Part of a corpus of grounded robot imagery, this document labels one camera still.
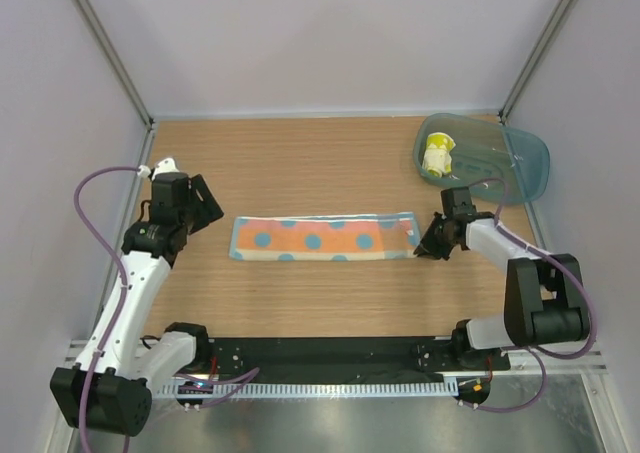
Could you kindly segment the blue orange dotted towel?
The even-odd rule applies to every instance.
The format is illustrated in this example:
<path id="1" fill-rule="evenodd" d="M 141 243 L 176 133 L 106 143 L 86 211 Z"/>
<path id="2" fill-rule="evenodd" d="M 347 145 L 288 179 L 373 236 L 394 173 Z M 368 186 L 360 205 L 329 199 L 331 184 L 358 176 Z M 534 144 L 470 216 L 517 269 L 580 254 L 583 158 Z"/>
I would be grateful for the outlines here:
<path id="1" fill-rule="evenodd" d="M 229 257 L 241 261 L 409 259 L 421 239 L 412 212 L 297 217 L 240 216 Z"/>

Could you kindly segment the yellow green patterned towel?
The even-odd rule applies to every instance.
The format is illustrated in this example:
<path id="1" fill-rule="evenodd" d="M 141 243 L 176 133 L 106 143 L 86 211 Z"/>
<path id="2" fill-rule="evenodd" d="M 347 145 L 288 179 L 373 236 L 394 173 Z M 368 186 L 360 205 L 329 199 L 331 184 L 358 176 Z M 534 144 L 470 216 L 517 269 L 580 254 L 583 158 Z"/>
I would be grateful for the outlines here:
<path id="1" fill-rule="evenodd" d="M 429 134 L 425 140 L 423 169 L 438 178 L 449 176 L 452 173 L 451 151 L 455 146 L 453 138 L 444 132 Z"/>

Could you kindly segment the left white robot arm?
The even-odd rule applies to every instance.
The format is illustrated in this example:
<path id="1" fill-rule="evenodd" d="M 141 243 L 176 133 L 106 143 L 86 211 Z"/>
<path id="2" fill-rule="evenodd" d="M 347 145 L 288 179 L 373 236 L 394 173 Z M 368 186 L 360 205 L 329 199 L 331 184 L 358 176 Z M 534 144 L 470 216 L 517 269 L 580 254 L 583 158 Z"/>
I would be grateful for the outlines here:
<path id="1" fill-rule="evenodd" d="M 204 371 L 212 359 L 207 329 L 174 322 L 143 354 L 137 352 L 151 306 L 190 235 L 223 210 L 200 175 L 154 173 L 151 197 L 111 251 L 119 280 L 96 328 L 71 367 L 58 367 L 50 390 L 67 424 L 127 437 L 138 435 L 153 395 L 174 374 Z"/>

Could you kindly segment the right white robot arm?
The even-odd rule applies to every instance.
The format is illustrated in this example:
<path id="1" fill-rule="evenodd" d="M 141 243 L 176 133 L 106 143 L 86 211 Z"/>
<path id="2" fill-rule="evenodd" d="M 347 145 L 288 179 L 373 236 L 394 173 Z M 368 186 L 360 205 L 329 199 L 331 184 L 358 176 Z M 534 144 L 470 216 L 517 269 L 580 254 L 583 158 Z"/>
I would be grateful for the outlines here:
<path id="1" fill-rule="evenodd" d="M 463 322 L 463 336 L 450 345 L 456 365 L 472 369 L 497 348 L 533 347 L 563 360 L 592 349 L 596 319 L 574 256 L 539 249 L 489 212 L 436 213 L 414 255 L 447 260 L 457 247 L 481 254 L 504 273 L 505 292 L 501 314 Z"/>

